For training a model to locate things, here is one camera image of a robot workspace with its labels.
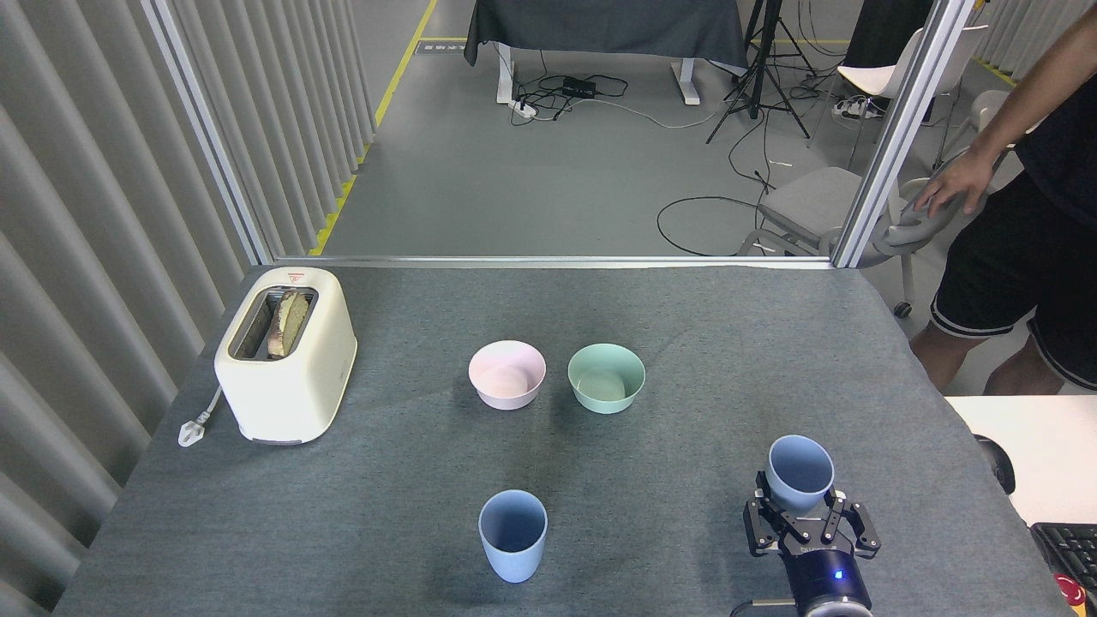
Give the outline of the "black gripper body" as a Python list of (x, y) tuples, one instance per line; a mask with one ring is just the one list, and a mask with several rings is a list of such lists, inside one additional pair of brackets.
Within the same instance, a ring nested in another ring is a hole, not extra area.
[[(798, 614), (872, 613), (855, 557), (824, 546), (819, 539), (825, 519), (790, 518), (794, 531), (785, 535), (785, 542), (791, 556), (782, 562)], [(853, 528), (841, 521), (839, 534), (839, 547), (849, 547)]]

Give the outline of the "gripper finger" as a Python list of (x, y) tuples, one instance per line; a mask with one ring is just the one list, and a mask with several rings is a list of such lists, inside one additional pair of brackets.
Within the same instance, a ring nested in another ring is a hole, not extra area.
[(743, 521), (747, 536), (747, 545), (753, 557), (779, 554), (787, 559), (791, 556), (785, 542), (785, 535), (793, 530), (791, 518), (785, 508), (772, 495), (772, 489), (764, 471), (757, 471), (755, 492), (743, 508)]
[[(828, 514), (823, 531), (819, 532), (823, 545), (842, 550), (853, 557), (861, 557), (866, 560), (873, 559), (880, 551), (882, 543), (862, 501), (850, 500), (841, 489), (837, 487), (828, 489), (824, 500), (828, 507)], [(850, 540), (850, 546), (847, 548), (839, 547), (838, 537), (840, 536), (841, 521), (847, 521), (853, 528), (853, 540)]]

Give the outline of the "person's right hand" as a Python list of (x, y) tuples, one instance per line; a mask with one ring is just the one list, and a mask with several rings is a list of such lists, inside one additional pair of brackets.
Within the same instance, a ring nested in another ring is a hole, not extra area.
[(955, 198), (963, 198), (963, 213), (976, 214), (980, 199), (995, 173), (995, 153), (980, 152), (975, 146), (961, 153), (921, 188), (914, 202), (915, 211), (926, 211), (928, 218), (934, 218), (940, 207), (948, 206)]

